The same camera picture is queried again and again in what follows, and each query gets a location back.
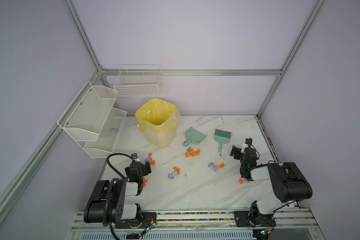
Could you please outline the green hand brush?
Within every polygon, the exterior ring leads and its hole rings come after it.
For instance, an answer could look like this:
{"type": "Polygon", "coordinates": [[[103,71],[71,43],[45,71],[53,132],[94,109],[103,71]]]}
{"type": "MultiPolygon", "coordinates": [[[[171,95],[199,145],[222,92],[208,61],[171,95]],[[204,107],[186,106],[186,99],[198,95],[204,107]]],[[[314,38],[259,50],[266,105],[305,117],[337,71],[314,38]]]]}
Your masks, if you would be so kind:
{"type": "Polygon", "coordinates": [[[223,145],[228,144],[231,141],[232,133],[228,131],[223,131],[215,129],[214,140],[219,143],[218,152],[222,152],[223,145]]]}

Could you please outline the green plastic dustpan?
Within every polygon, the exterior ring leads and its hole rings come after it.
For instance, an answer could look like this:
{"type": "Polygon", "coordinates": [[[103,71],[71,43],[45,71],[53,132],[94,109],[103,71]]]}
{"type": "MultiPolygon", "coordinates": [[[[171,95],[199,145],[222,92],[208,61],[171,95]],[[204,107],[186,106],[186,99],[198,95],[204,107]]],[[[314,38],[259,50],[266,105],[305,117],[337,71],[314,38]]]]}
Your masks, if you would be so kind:
{"type": "Polygon", "coordinates": [[[187,147],[189,144],[199,145],[206,137],[207,135],[191,127],[185,133],[186,140],[183,143],[183,146],[187,147]]]}

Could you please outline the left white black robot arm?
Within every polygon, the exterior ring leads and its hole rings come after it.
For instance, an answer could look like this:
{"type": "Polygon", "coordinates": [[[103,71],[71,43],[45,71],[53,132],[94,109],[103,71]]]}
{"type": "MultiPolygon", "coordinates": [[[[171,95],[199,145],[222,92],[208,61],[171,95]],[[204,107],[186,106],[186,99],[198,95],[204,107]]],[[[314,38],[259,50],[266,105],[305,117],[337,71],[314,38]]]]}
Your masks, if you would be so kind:
{"type": "Polygon", "coordinates": [[[106,158],[107,165],[118,174],[112,180],[97,181],[85,207],[83,218],[87,224],[115,224],[116,228],[137,228],[143,223],[140,204],[127,204],[126,197],[139,196],[144,188],[144,177],[151,173],[150,163],[139,160],[138,154],[113,153],[106,158]],[[123,175],[110,162],[114,156],[131,160],[123,175]]]}

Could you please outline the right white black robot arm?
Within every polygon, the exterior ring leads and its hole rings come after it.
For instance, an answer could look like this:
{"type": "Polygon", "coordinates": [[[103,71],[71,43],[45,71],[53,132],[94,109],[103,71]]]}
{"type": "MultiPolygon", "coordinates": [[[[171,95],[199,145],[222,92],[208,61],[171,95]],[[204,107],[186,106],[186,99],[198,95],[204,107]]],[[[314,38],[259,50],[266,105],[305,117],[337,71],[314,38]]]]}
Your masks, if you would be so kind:
{"type": "Polygon", "coordinates": [[[311,185],[294,162],[278,164],[270,161],[258,165],[258,152],[251,146],[244,149],[232,146],[230,156],[240,161],[243,181],[269,181],[272,186],[272,190],[262,199],[254,201],[248,211],[234,212],[237,227],[273,228],[276,226],[274,214],[277,210],[310,199],[313,195],[311,185]]]}

